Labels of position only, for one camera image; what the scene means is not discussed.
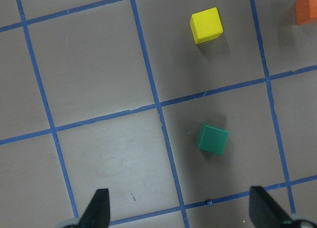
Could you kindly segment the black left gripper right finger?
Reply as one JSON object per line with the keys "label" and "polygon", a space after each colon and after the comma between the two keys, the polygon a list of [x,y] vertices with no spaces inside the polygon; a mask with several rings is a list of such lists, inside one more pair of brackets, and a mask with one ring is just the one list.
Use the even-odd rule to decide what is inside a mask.
{"label": "black left gripper right finger", "polygon": [[296,222],[262,186],[251,186],[249,217],[256,228],[296,228]]}

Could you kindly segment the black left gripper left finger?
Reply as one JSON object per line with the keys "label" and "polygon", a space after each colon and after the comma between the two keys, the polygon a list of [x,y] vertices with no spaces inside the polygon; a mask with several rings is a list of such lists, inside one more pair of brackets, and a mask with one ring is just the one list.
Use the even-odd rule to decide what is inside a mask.
{"label": "black left gripper left finger", "polygon": [[107,228],[110,223],[108,188],[97,189],[78,226],[80,228]]}

